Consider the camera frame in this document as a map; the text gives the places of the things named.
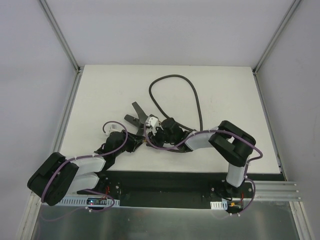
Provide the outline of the dark grey faucet mixer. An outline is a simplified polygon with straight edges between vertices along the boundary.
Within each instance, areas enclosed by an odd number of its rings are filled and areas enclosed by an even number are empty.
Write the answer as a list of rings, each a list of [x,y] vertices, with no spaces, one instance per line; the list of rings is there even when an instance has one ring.
[[[133,102],[131,105],[134,108],[137,114],[137,117],[126,114],[124,116],[124,120],[137,128],[136,135],[142,136],[144,134],[144,123],[146,122],[148,117],[153,117],[154,115],[152,114],[146,115],[146,113],[143,111],[143,109],[140,107],[140,105],[136,101]]]

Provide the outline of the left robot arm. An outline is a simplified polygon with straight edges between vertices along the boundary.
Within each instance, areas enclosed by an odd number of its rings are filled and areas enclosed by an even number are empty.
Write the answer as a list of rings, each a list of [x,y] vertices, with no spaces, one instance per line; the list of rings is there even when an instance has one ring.
[[[142,135],[114,131],[93,154],[71,160],[59,152],[52,153],[27,182],[27,187],[43,203],[54,206],[67,194],[89,189],[99,195],[106,183],[100,173],[111,168],[116,157],[124,152],[133,153],[145,141]]]

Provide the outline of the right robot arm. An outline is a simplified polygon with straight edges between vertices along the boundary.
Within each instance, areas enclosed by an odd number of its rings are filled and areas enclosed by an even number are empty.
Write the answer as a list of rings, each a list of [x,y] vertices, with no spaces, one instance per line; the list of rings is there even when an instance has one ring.
[[[242,193],[249,156],[257,150],[256,140],[230,121],[224,120],[208,130],[186,131],[173,118],[159,122],[156,117],[149,117],[143,134],[147,145],[157,150],[189,153],[214,148],[228,162],[226,194],[234,198]]]

